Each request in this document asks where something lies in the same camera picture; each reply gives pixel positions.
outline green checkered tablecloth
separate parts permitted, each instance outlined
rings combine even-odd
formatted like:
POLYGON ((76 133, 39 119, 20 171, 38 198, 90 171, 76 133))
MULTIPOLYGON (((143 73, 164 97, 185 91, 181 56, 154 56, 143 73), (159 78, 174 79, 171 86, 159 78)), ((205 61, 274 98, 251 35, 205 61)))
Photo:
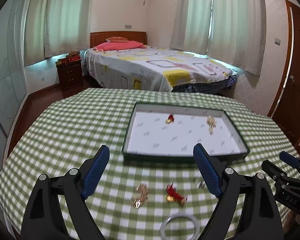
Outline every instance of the green checkered tablecloth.
MULTIPOLYGON (((282 150, 297 156, 280 128, 235 100, 194 93, 87 89, 49 106, 18 142, 2 169, 0 206, 18 232, 38 176, 46 173, 56 177, 79 168, 102 144, 110 149, 110 161, 86 204, 106 239, 160 239, 161 223, 177 212, 194 215, 203 230, 217 199, 206 188, 197 189, 193 179, 200 172, 195 164, 123 163, 121 149, 136 102, 224 109, 251 149, 245 160, 231 165, 239 174, 254 175, 269 159, 290 176, 297 175, 279 160, 282 150), (138 196, 135 187, 141 182, 148 185, 149 196, 145 205, 136 209, 131 197, 138 196), (188 195, 184 207, 166 202, 165 189, 172 182, 180 193, 188 195)), ((274 191, 274 182, 267 179, 274 191)), ((243 200, 241 196, 228 236, 234 234, 243 200)), ((60 205, 70 236, 77 238, 64 197, 60 197, 60 205)), ((278 207, 283 216, 286 208, 278 207)), ((166 230, 168 236, 183 238, 193 232, 192 223, 184 220, 172 222, 166 230)))

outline light switch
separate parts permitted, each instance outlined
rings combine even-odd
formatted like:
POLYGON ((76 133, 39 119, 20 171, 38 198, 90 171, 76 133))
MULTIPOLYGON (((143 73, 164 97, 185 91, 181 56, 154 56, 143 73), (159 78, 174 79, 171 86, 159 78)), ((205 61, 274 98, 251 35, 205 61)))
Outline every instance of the light switch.
POLYGON ((279 39, 275 38, 274 43, 280 46, 281 41, 279 39))

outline pink pillow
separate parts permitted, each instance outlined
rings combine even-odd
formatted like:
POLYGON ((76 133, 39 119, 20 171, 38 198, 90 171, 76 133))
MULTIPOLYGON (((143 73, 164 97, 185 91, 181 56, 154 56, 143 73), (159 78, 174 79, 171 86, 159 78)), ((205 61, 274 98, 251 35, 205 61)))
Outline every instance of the pink pillow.
POLYGON ((96 47, 93 47, 94 50, 98 50, 98 51, 137 49, 137 48, 146 49, 146 47, 143 46, 143 43, 137 41, 104 42, 96 47))

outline white tray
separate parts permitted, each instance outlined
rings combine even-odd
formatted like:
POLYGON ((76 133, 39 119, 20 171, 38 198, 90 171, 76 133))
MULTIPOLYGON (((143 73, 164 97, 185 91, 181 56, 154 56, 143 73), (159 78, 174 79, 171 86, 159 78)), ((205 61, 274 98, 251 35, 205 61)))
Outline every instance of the white tray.
POLYGON ((125 157, 180 157, 193 160, 193 148, 201 143, 210 156, 221 160, 245 158, 250 152, 241 135, 222 110, 136 103, 122 152, 125 157), (174 122, 166 124, 173 114, 174 122), (217 124, 209 133, 208 116, 217 124))

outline blue gripper pad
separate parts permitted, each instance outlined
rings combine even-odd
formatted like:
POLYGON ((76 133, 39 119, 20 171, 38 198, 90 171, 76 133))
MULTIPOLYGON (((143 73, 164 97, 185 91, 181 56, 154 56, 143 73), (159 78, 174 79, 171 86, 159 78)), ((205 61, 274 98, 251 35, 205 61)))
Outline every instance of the blue gripper pad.
POLYGON ((99 154, 99 156, 94 161, 94 163, 92 164, 86 177, 84 178, 83 190, 81 192, 81 196, 84 198, 84 200, 91 196, 96 190, 96 187, 100 181, 102 173, 105 171, 109 159, 110 151, 109 148, 105 146, 99 154))
POLYGON ((222 194, 220 178, 199 145, 194 146, 193 157, 209 192, 218 198, 222 194))
POLYGON ((287 163, 289 166, 291 166, 294 169, 297 169, 300 167, 300 163, 299 163, 298 159, 285 151, 280 152, 279 158, 280 158, 280 160, 287 163))

